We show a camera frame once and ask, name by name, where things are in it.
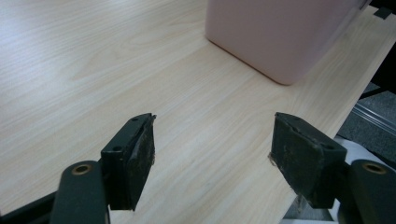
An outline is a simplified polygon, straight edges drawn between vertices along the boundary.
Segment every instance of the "wood grain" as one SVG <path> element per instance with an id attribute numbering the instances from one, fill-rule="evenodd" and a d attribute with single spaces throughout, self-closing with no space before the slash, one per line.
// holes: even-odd
<path id="1" fill-rule="evenodd" d="M 205 39 L 206 1 L 0 2 L 0 210 L 57 189 L 151 112 L 156 163 L 113 223 L 277 223 L 294 199 L 267 159 L 276 111 L 334 136 L 396 40 L 368 7 L 300 82 Z"/>

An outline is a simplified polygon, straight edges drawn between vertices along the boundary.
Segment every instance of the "pink plastic bin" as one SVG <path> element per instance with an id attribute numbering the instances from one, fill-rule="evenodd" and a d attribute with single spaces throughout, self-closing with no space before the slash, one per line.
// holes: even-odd
<path id="1" fill-rule="evenodd" d="M 274 81 L 301 79 L 366 0 L 209 0 L 206 37 Z"/>

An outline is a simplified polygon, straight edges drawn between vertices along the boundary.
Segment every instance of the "wooden table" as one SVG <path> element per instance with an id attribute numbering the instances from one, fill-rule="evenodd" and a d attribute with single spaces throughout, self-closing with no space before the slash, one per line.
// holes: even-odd
<path id="1" fill-rule="evenodd" d="M 113 223 L 277 223 L 295 195 L 267 156 L 274 114 L 334 136 L 396 40 L 368 7 L 281 86 L 205 39 L 205 0 L 0 2 L 0 210 L 58 186 L 151 112 L 156 163 Z"/>

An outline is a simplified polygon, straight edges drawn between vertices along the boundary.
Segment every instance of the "light wood surface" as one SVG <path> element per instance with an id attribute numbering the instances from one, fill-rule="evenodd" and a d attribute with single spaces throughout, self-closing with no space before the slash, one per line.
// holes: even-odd
<path id="1" fill-rule="evenodd" d="M 0 210 L 57 189 L 151 112 L 156 163 L 113 223 L 277 223 L 294 193 L 267 156 L 274 114 L 334 136 L 396 40 L 368 7 L 300 82 L 205 39 L 205 0 L 0 1 Z"/>

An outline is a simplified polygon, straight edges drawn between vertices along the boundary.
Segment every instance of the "gray floor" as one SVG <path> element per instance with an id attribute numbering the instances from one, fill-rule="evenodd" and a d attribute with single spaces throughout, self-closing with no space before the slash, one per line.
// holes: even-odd
<path id="1" fill-rule="evenodd" d="M 365 91 L 376 89 L 377 86 L 370 83 Z M 383 117 L 390 124 L 396 123 L 396 95 L 391 92 L 382 92 L 378 95 L 359 100 L 358 103 L 372 110 L 379 117 Z M 357 113 L 350 113 L 345 123 L 338 132 L 338 136 L 356 142 L 365 148 L 378 153 L 389 161 L 396 162 L 396 135 L 384 131 L 368 119 Z M 290 207 L 285 218 L 306 220 L 327 220 L 332 218 L 327 210 L 314 210 L 304 200 L 298 197 Z"/>

